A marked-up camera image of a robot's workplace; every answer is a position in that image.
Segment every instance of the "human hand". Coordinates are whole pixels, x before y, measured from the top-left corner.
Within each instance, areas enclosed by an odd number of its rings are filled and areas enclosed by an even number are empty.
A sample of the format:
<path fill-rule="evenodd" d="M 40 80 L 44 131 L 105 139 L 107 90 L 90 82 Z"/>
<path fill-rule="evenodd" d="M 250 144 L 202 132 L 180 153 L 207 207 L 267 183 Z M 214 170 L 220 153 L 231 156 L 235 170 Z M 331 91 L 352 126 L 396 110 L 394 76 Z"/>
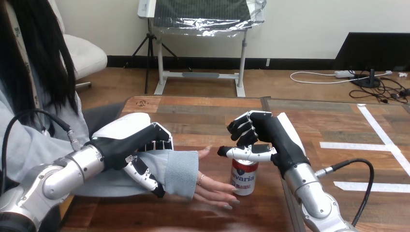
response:
<path fill-rule="evenodd" d="M 209 154 L 211 147 L 212 146 L 210 145 L 203 150 L 198 151 L 199 160 Z M 235 190 L 236 188 L 234 186 L 215 181 L 198 171 L 193 198 L 206 204 L 216 205 L 225 209 L 232 209 L 230 204 L 240 203 L 240 201 L 231 194 Z"/>

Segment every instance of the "gray sweatshirt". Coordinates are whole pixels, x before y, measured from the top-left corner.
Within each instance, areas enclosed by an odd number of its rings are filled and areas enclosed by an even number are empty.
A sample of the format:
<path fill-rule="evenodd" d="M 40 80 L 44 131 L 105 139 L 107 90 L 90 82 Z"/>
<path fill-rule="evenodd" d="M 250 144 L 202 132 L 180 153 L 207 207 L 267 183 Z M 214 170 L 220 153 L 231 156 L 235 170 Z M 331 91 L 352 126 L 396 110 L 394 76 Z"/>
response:
<path fill-rule="evenodd" d="M 56 114 L 53 106 L 47 106 L 49 97 L 40 86 L 36 71 L 33 67 L 31 69 L 41 108 Z M 81 101 L 77 94 L 76 97 L 79 116 L 75 115 L 69 104 L 62 107 L 57 115 L 71 126 L 80 144 L 83 145 L 89 141 L 89 134 L 81 113 Z M 15 115 L 11 102 L 7 90 L 0 81 L 1 144 L 6 127 Z M 47 117 L 40 115 L 40 118 L 46 128 L 53 123 L 56 131 L 53 138 L 41 134 L 38 118 L 35 118 L 35 124 L 32 126 L 24 126 L 16 122 L 11 130 L 7 146 L 7 176 L 16 182 L 21 182 L 32 167 L 42 163 L 52 163 L 57 158 L 64 157 L 73 151 L 68 142 L 67 133 Z M 136 155 L 145 162 L 169 194 L 190 199 L 193 197 L 198 174 L 198 153 L 196 151 L 164 150 L 137 152 Z M 136 184 L 123 170 L 109 170 L 101 173 L 73 192 L 76 195 L 96 197 L 121 197 L 142 193 L 148 193 L 148 191 Z"/>

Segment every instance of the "aluminum can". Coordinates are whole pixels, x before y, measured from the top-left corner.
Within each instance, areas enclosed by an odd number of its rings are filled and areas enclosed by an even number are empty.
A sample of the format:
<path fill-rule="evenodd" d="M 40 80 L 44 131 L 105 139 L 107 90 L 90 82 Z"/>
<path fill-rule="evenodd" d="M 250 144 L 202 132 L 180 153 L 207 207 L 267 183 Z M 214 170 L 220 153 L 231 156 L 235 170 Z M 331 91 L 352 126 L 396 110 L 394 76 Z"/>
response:
<path fill-rule="evenodd" d="M 231 185 L 237 189 L 236 194 L 247 196 L 255 190 L 258 165 L 259 162 L 232 159 Z"/>

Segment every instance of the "silver robotic arm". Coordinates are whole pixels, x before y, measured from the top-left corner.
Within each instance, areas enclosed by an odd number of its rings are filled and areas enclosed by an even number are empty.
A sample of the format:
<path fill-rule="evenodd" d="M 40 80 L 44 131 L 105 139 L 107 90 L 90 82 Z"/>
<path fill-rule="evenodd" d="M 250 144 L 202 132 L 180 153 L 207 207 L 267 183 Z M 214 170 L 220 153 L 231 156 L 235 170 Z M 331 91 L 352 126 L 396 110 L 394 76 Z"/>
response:
<path fill-rule="evenodd" d="M 340 215 L 337 201 L 323 191 L 318 177 L 331 168 L 314 173 L 293 125 L 282 113 L 250 111 L 235 119 L 228 131 L 238 147 L 220 147 L 218 154 L 232 159 L 272 161 L 300 205 L 306 225 L 314 232 L 357 232 Z M 254 145 L 256 141 L 272 143 Z"/>
<path fill-rule="evenodd" d="M 146 148 L 173 149 L 171 134 L 147 114 L 126 115 L 99 130 L 81 149 L 32 168 L 16 188 L 0 197 L 0 231 L 35 232 L 70 192 L 99 173 L 124 169 L 158 197 L 165 194 L 144 162 L 133 156 Z"/>

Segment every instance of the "lanyard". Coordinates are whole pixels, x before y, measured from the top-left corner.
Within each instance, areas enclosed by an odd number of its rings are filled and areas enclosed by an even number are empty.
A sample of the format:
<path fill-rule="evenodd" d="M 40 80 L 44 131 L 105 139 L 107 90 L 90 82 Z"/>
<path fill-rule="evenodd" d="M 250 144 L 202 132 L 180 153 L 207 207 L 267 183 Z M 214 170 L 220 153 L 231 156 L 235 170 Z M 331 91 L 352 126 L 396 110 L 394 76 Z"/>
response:
<path fill-rule="evenodd" d="M 9 19 L 10 19 L 10 24 L 12 26 L 12 29 L 13 29 L 13 32 L 14 32 L 14 35 L 17 41 L 18 50 L 20 51 L 23 62 L 26 65 L 27 71 L 29 72 L 34 105 L 36 109 L 39 109 L 40 104 L 39 104 L 39 100 L 37 96 L 37 89 L 34 84 L 34 78 L 33 78 L 33 73 L 31 72 L 31 68 L 30 68 L 29 57 L 27 56 L 26 47 L 24 46 L 23 35 L 21 34 L 20 26 L 17 21 L 17 16 L 15 15 L 14 9 L 10 5 L 10 3 L 8 1 L 5 1 L 5 3 L 6 3 L 7 14 L 9 15 Z"/>

